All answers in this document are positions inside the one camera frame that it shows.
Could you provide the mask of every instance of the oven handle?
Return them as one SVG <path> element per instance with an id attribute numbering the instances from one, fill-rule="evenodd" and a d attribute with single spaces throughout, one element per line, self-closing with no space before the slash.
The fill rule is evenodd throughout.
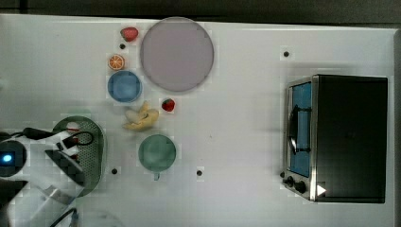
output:
<path id="1" fill-rule="evenodd" d="M 291 111 L 291 114 L 289 115 L 289 120 L 288 120 L 288 143 L 289 147 L 292 150 L 292 152 L 297 154 L 297 138 L 298 138 L 298 112 L 300 111 L 300 108 L 298 105 L 295 105 L 294 108 Z"/>

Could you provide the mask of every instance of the green bowl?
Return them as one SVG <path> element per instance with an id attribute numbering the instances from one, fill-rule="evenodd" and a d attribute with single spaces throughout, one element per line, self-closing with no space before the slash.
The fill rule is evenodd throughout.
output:
<path id="1" fill-rule="evenodd" d="M 157 181 L 160 172 L 173 165 L 177 150 L 169 138 L 161 134 L 154 134 L 142 142 L 138 156 L 142 166 L 155 173 L 154 180 Z"/>

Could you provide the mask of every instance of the orange slice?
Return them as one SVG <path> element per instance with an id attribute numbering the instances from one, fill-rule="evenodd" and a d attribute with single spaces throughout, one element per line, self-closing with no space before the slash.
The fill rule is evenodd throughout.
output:
<path id="1" fill-rule="evenodd" d="M 121 55 L 113 55 L 109 59 L 109 67 L 115 71 L 124 68 L 125 60 Z"/>

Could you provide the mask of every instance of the red fruit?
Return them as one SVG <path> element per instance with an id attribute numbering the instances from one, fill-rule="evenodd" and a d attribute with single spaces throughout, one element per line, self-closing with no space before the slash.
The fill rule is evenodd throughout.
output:
<path id="1" fill-rule="evenodd" d="M 174 107 L 175 107 L 175 102 L 171 98 L 165 100 L 162 104 L 163 110 L 167 112 L 172 112 L 174 110 Z"/>
<path id="2" fill-rule="evenodd" d="M 126 27 L 120 31 L 121 36 L 126 42 L 132 42 L 138 37 L 138 29 L 135 27 Z"/>

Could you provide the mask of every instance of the black toaster oven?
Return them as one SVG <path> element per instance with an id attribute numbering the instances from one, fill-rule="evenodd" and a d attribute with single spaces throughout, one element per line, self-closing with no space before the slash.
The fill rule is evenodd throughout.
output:
<path id="1" fill-rule="evenodd" d="M 310 201 L 383 203 L 387 79 L 316 75 L 286 94 L 285 187 Z"/>

